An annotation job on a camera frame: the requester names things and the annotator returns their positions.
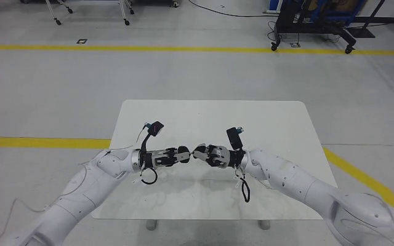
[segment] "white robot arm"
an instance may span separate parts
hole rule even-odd
[[[394,246],[394,209],[370,194],[344,194],[302,170],[298,165],[261,150],[244,151],[242,128],[227,130],[233,151],[223,146],[199,145],[193,156],[214,167],[233,167],[318,212],[345,246]]]
[[[78,222],[100,206],[129,173],[152,169],[156,181],[155,169],[188,162],[190,153],[184,146],[146,151],[149,136],[156,136],[162,127],[159,122],[148,124],[148,136],[141,149],[106,149],[99,152],[68,182],[62,195],[37,220],[7,237],[0,245],[62,245]],[[155,182],[142,181],[148,185]]]

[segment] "yellow stripe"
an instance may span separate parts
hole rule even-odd
[[[343,160],[341,157],[337,156],[327,148],[323,148],[323,149],[324,149],[324,153],[326,154],[327,160],[329,162],[336,165],[337,167],[342,169],[342,171],[348,173],[353,178],[357,179],[364,185],[371,188],[373,191],[378,193],[387,204],[390,204],[391,206],[394,207],[394,193],[390,188],[384,186],[379,181],[373,179],[367,173],[364,173],[363,171],[361,171],[351,163]]]
[[[40,46],[0,45],[0,50],[57,50],[57,51],[122,51],[122,52],[228,52],[228,53],[271,53],[271,48],[253,47],[174,47],[174,46]],[[345,55],[337,49],[278,49],[280,54]],[[394,50],[354,50],[354,55],[394,55]]]
[[[105,149],[110,143],[110,139],[0,137],[0,147],[3,148]]]
[[[110,143],[110,139],[0,137],[0,148],[105,149],[109,147]],[[394,193],[390,188],[384,186],[346,160],[343,160],[327,148],[323,149],[329,162],[380,194],[386,203],[394,206]]]

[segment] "floor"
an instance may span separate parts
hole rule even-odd
[[[125,26],[116,2],[53,5],[0,3],[0,46],[196,46],[270,48],[268,21],[215,14],[183,0],[177,9],[135,6]],[[259,15],[258,0],[198,0],[240,15]],[[358,50],[392,50],[394,25],[371,28],[376,39]],[[324,36],[300,35],[302,50],[344,50]],[[281,44],[290,49],[297,35]],[[391,55],[282,54],[273,52],[117,52],[0,49],[0,136],[111,138],[126,99],[298,100],[306,104],[322,145],[394,189],[394,59]],[[59,195],[95,149],[0,148],[2,228],[15,197],[33,207]],[[373,192],[331,165],[340,189]],[[16,206],[7,231],[35,214]],[[64,245],[338,245],[322,221],[95,220],[87,216]]]

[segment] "white table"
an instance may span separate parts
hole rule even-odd
[[[200,143],[231,148],[226,129],[243,127],[244,149],[264,149],[298,164],[313,176],[337,186],[307,109],[299,101],[126,100],[121,108],[111,148],[135,142],[145,122],[164,128],[151,137],[147,149]],[[145,180],[149,170],[144,172]],[[321,220],[312,209],[267,189],[251,176],[246,180],[251,200],[245,203],[235,188],[234,170],[218,169],[191,158],[187,164],[158,170],[158,181],[145,185],[129,175],[92,212],[100,219],[144,220]]]

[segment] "white cable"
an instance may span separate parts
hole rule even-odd
[[[272,187],[269,187],[268,185],[266,185],[265,183],[261,182],[260,180],[257,180],[260,184],[264,185],[267,189],[274,189]]]
[[[133,143],[132,145],[127,146],[127,147],[124,147],[124,148],[115,148],[115,149],[110,149],[110,150],[128,149],[128,148],[130,148],[130,147],[133,147],[133,146],[138,142],[138,139],[140,138],[140,135],[141,135],[142,131],[145,129],[145,127],[146,127],[145,125],[142,127],[141,132],[138,134],[137,140],[136,140],[135,143]]]
[[[141,130],[140,133],[138,134],[137,140],[135,141],[135,143],[134,143],[133,145],[135,145],[135,144],[138,142],[138,139],[140,138],[140,135],[141,135],[142,131],[144,130],[144,128],[145,128],[145,126],[142,127],[142,130]],[[127,149],[127,148],[132,147],[133,145],[130,145],[130,146],[125,147],[125,148],[118,148],[118,149]],[[84,167],[84,169],[85,169],[85,175],[84,175],[84,178],[82,179],[82,182],[81,182],[74,190],[72,190],[72,191],[70,191],[70,192],[68,192],[68,193],[65,193],[65,194],[61,194],[60,196],[56,197],[56,199],[55,199],[50,205],[45,206],[43,210],[35,210],[35,209],[32,209],[31,207],[29,207],[29,205],[27,205],[27,204],[26,204],[24,201],[22,201],[21,199],[15,198],[14,201],[12,202],[12,205],[11,205],[11,208],[10,208],[10,212],[8,213],[7,220],[6,220],[6,223],[5,223],[5,225],[4,225],[4,229],[2,230],[2,233],[0,234],[0,239],[1,239],[1,237],[4,235],[4,233],[6,233],[6,229],[7,229],[7,226],[8,226],[8,222],[9,222],[9,220],[10,220],[10,218],[11,218],[11,214],[12,214],[12,211],[14,210],[14,206],[15,206],[15,203],[16,203],[17,200],[18,200],[19,202],[21,202],[28,210],[30,210],[30,211],[32,211],[32,212],[35,212],[35,213],[42,213],[42,212],[45,212],[46,210],[48,210],[48,208],[50,208],[50,207],[57,201],[57,199],[59,199],[59,198],[61,198],[61,197],[63,197],[63,196],[70,195],[70,194],[72,194],[73,192],[75,192],[79,187],[81,187],[81,185],[85,182],[85,179],[86,179],[86,176],[87,176],[87,169],[86,169],[86,167],[85,167],[84,164],[90,162],[93,158],[90,158],[88,161],[85,161],[85,162],[82,162],[82,163],[79,163],[79,164],[78,164],[78,165],[82,165],[82,166]]]
[[[6,229],[7,229],[7,226],[8,226],[8,222],[10,221],[11,214],[12,214],[12,211],[14,210],[16,201],[19,201],[20,203],[22,203],[23,206],[25,206],[28,210],[30,210],[30,211],[32,211],[32,212],[35,212],[35,213],[42,213],[42,212],[45,212],[46,210],[48,210],[48,208],[50,208],[50,207],[57,201],[57,199],[61,198],[62,196],[70,195],[71,193],[73,193],[74,191],[76,191],[79,187],[81,187],[81,185],[84,183],[84,181],[85,181],[85,179],[86,179],[86,176],[87,176],[87,169],[86,169],[86,167],[83,165],[83,164],[85,164],[85,163],[86,163],[86,162],[83,162],[83,163],[78,164],[78,165],[82,165],[82,166],[84,167],[84,169],[85,169],[85,176],[84,176],[82,182],[78,185],[78,187],[75,188],[74,190],[72,190],[72,191],[66,193],[66,194],[61,194],[60,196],[58,196],[58,197],[53,201],[53,203],[51,203],[51,204],[48,205],[48,206],[45,206],[44,209],[42,209],[42,210],[35,210],[35,209],[29,207],[29,205],[27,205],[26,202],[22,201],[22,200],[19,199],[19,198],[15,198],[14,201],[12,202],[12,205],[11,205],[11,208],[10,208],[10,212],[8,213],[7,220],[6,220],[6,223],[5,223],[5,225],[4,225],[4,229],[2,230],[2,233],[0,234],[0,239],[1,239],[1,237],[4,235],[4,233],[6,233]]]

